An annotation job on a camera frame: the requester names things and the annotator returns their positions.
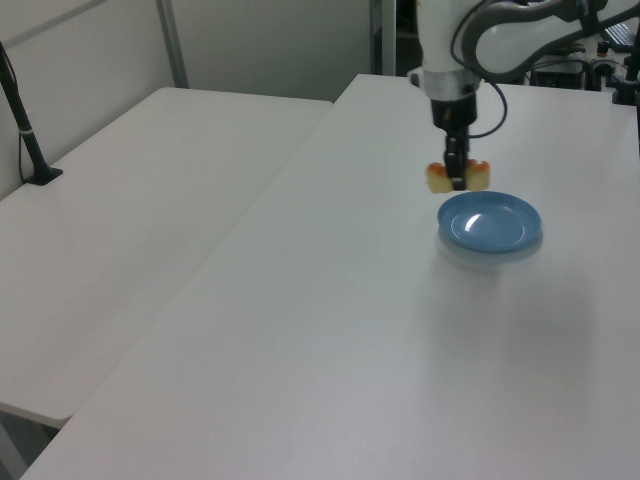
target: white robotic arm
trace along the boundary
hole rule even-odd
[[[418,0],[422,67],[411,82],[431,99],[445,130],[444,160],[454,190],[465,190],[469,125],[480,78],[507,81],[556,48],[640,16],[640,0]]]

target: food item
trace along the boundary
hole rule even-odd
[[[465,170],[467,190],[479,192],[489,188],[489,163],[469,160]],[[441,163],[432,163],[427,167],[427,184],[433,193],[448,193],[453,190],[447,169]]]
[[[432,163],[427,167],[427,185],[433,193],[447,193],[453,190],[447,169],[441,163]]]
[[[479,192],[489,188],[489,163],[469,160],[466,169],[467,190]]]

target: white wall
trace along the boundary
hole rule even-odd
[[[174,0],[191,88],[335,101],[370,72],[369,0]]]
[[[36,0],[10,1],[24,1],[25,8],[30,8]],[[50,0],[37,1],[42,9],[49,8]],[[52,14],[59,12],[60,2],[50,4]],[[44,18],[41,10],[37,15],[38,21]],[[21,21],[27,17],[23,13]],[[109,0],[7,53],[49,163],[156,89],[173,86],[154,0]],[[20,185],[17,135],[9,106],[0,94],[0,198]],[[28,156],[24,160],[30,167]]]

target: blue bowl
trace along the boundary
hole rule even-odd
[[[477,252],[503,253],[540,239],[540,215],[524,200],[498,192],[468,192],[438,210],[440,229],[451,241]]]

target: white tabletop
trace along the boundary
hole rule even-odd
[[[330,106],[159,90],[0,202],[0,410],[73,415]]]
[[[505,93],[537,248],[442,241],[428,101],[360,76],[25,479],[640,478],[635,109]]]

